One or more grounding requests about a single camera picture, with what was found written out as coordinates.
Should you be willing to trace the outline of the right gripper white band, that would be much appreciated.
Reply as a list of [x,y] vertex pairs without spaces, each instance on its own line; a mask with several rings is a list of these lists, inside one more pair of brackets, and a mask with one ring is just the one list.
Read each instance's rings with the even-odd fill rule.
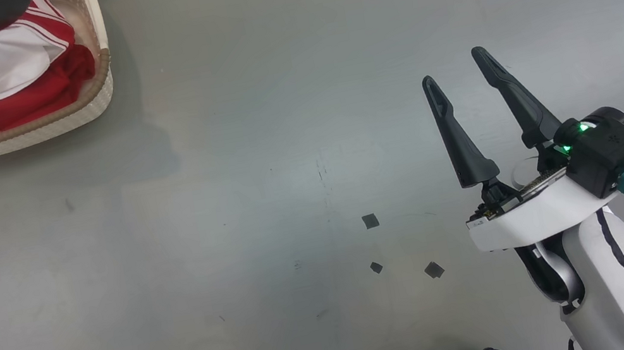
[[[521,127],[523,144],[534,148],[551,142],[560,120],[486,48],[477,46],[471,52],[483,77],[499,90]],[[522,189],[502,183],[497,177],[499,167],[467,135],[436,81],[424,77],[422,89],[461,187],[481,186],[483,202],[466,223],[479,250],[509,250],[542,242],[582,223],[615,197],[612,193],[600,199],[568,177],[568,158],[557,147],[550,148],[548,154],[559,167],[546,169]]]

